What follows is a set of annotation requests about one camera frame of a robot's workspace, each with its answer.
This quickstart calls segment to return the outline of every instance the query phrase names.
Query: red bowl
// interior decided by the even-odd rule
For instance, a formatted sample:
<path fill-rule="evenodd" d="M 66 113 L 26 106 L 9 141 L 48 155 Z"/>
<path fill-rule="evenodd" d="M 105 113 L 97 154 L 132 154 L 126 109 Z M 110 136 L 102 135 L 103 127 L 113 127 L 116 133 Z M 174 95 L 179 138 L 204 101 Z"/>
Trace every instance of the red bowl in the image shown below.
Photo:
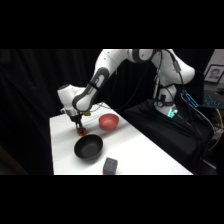
<path fill-rule="evenodd" d="M 117 127 L 119 117 L 114 114 L 105 114 L 99 119 L 100 128 L 104 131 L 110 131 Z"/>

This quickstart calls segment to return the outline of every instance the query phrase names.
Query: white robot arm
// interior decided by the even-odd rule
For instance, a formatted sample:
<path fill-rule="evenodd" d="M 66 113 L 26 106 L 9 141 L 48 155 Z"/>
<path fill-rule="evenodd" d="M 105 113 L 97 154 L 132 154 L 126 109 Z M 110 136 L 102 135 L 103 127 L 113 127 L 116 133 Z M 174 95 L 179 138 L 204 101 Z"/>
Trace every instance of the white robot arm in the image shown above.
<path fill-rule="evenodd" d="M 161 52 L 163 58 L 160 66 Z M 173 117 L 177 113 L 173 102 L 176 95 L 174 84 L 182 84 L 182 81 L 183 84 L 187 84 L 193 79 L 195 70 L 179 59 L 172 49 L 104 49 L 96 62 L 93 78 L 86 88 L 67 85 L 58 90 L 67 115 L 74 118 L 79 112 L 90 111 L 100 89 L 126 59 L 133 63 L 145 63 L 152 60 L 156 68 L 160 68 L 158 76 L 160 84 L 165 88 L 160 90 L 155 107 L 160 113 Z"/>

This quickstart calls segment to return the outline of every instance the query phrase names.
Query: black background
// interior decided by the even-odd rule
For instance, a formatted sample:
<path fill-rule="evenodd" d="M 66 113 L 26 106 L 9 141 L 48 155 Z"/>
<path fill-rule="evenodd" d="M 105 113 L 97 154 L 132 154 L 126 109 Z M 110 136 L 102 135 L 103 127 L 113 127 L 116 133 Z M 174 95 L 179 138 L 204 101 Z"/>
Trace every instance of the black background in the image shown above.
<path fill-rule="evenodd" d="M 188 65 L 204 72 L 214 49 L 174 49 Z M 93 76 L 102 49 L 0 49 L 0 145 L 29 174 L 53 174 L 49 118 L 60 114 L 57 89 L 64 84 L 84 87 Z M 156 69 L 151 63 L 128 61 L 118 68 L 117 86 L 107 104 L 123 106 L 145 77 L 132 102 L 151 98 Z M 95 100 L 104 101 L 115 76 Z"/>

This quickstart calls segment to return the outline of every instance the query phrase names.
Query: green light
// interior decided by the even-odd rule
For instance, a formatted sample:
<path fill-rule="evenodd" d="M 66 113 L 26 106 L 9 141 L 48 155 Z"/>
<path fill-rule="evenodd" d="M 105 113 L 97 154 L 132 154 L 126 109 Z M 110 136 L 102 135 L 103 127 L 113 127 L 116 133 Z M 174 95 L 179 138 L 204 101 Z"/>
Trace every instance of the green light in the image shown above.
<path fill-rule="evenodd" d="M 169 111 L 168 117 L 173 118 L 174 115 L 175 114 L 173 113 L 172 108 L 171 108 L 170 111 Z"/>

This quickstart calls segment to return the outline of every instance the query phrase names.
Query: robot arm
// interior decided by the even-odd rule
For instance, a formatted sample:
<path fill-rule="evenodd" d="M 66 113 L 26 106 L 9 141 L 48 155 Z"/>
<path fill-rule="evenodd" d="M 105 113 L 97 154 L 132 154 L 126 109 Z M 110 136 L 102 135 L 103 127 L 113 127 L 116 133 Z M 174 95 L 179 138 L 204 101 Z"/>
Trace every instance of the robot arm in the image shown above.
<path fill-rule="evenodd" d="M 58 90 L 59 98 L 64 105 L 64 112 L 66 112 L 73 121 L 76 121 L 80 112 L 90 111 L 99 91 L 126 59 L 133 63 L 145 63 L 154 56 L 152 63 L 158 69 L 161 61 L 160 50 L 162 49 L 104 49 L 96 62 L 93 78 L 86 88 L 67 85 Z M 195 74 L 194 69 L 179 59 L 171 49 L 169 49 L 169 51 L 175 56 L 181 68 L 183 83 L 186 84 L 190 82 Z M 181 78 L 175 70 L 174 62 L 170 54 L 163 51 L 162 59 L 159 72 L 160 84 L 165 87 L 174 83 L 181 84 Z M 171 88 L 170 91 L 173 95 L 172 98 L 174 98 L 176 95 L 175 87 Z M 171 102 L 172 98 L 166 89 L 161 90 L 158 97 L 161 102 Z M 165 111 L 164 108 L 160 110 L 158 105 L 156 105 L 156 108 L 163 114 L 167 113 L 167 109 Z"/>

